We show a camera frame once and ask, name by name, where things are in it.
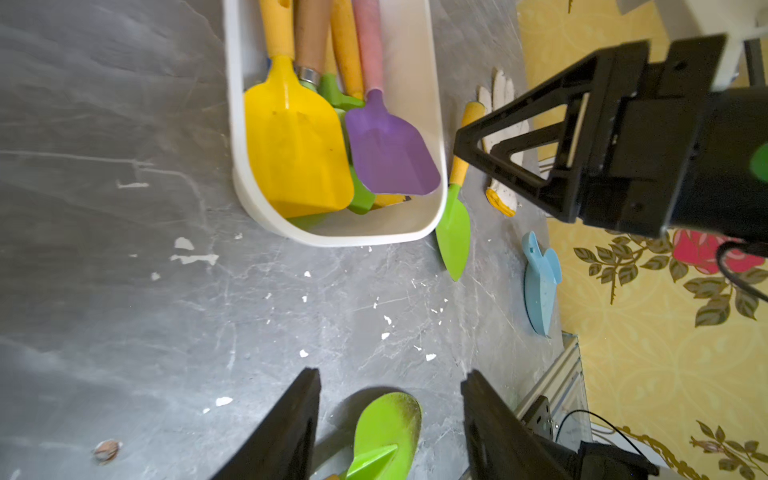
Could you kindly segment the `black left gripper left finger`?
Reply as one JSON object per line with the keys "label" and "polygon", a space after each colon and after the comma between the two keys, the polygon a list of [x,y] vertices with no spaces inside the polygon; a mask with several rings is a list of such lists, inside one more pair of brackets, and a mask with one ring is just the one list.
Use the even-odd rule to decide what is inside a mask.
{"label": "black left gripper left finger", "polygon": [[305,368],[215,479],[308,479],[318,424],[320,372]]}

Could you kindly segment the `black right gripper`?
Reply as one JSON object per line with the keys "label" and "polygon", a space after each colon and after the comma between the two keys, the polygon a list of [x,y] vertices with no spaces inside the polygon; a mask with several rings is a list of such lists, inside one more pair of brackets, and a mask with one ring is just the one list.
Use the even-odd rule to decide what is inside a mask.
{"label": "black right gripper", "polygon": [[[767,144],[767,91],[715,88],[726,41],[677,40],[654,63],[646,41],[597,50],[460,128],[453,152],[563,222],[763,241],[767,183],[752,162]],[[482,149],[486,137],[559,106],[562,121]],[[511,160],[551,144],[547,178]]]}

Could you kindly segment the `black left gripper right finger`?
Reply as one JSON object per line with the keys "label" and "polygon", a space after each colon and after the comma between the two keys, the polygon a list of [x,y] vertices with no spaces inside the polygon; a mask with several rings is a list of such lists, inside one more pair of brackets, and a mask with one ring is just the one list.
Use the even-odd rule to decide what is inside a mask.
{"label": "black left gripper right finger", "polygon": [[473,479],[567,479],[568,473],[518,420],[478,370],[461,383]]}

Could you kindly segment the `purple shovel pink handle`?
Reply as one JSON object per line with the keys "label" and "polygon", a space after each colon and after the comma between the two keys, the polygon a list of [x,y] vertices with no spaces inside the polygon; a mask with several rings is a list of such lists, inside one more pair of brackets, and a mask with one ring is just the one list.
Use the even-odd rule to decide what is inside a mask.
{"label": "purple shovel pink handle", "polygon": [[365,87],[365,106],[345,116],[356,175],[376,195],[429,195],[441,176],[425,141],[385,105],[380,3],[354,1],[352,6]]}

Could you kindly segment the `green leaf shovel yellow handle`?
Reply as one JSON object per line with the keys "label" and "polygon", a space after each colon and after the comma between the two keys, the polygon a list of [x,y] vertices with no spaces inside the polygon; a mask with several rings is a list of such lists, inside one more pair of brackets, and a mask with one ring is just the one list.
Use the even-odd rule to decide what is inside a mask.
{"label": "green leaf shovel yellow handle", "polygon": [[319,93],[335,109],[342,125],[346,154],[349,163],[350,175],[354,185],[354,197],[348,209],[358,215],[369,212],[374,204],[376,195],[369,191],[358,178],[353,165],[353,157],[347,134],[345,116],[352,109],[363,108],[364,102],[354,97],[345,95],[338,86],[337,64],[333,50],[332,33],[328,32],[325,51],[324,72],[320,79]]}

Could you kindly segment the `yellow scoop with yellow handle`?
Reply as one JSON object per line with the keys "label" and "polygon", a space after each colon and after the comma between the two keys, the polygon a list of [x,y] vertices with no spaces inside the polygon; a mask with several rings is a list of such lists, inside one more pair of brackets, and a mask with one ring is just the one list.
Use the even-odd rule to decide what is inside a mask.
{"label": "yellow scoop with yellow handle", "polygon": [[286,219],[343,210],[354,187],[342,126],[295,73],[293,3],[262,1],[260,9],[271,65],[266,80],[244,94],[252,174]]}

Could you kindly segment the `light green trowel wooden handle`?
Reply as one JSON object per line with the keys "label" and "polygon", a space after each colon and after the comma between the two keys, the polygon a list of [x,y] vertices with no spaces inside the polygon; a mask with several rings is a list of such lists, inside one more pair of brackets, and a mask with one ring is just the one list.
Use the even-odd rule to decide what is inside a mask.
{"label": "light green trowel wooden handle", "polygon": [[332,0],[295,2],[294,68],[299,81],[312,90],[317,90],[324,72],[332,3]]}

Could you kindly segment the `white plastic storage box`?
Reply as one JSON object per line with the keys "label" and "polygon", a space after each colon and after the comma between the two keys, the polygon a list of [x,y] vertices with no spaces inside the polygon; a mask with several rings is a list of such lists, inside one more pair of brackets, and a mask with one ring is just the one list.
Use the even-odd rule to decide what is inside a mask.
{"label": "white plastic storage box", "polygon": [[429,4],[227,1],[233,182],[263,228],[315,247],[409,242],[447,201]]}

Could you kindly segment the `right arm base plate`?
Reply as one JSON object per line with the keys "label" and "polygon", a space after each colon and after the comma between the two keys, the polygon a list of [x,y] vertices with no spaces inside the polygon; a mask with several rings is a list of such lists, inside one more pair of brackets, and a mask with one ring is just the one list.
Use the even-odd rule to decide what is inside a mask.
{"label": "right arm base plate", "polygon": [[539,395],[523,414],[522,423],[536,435],[553,440],[554,426],[549,399]]}

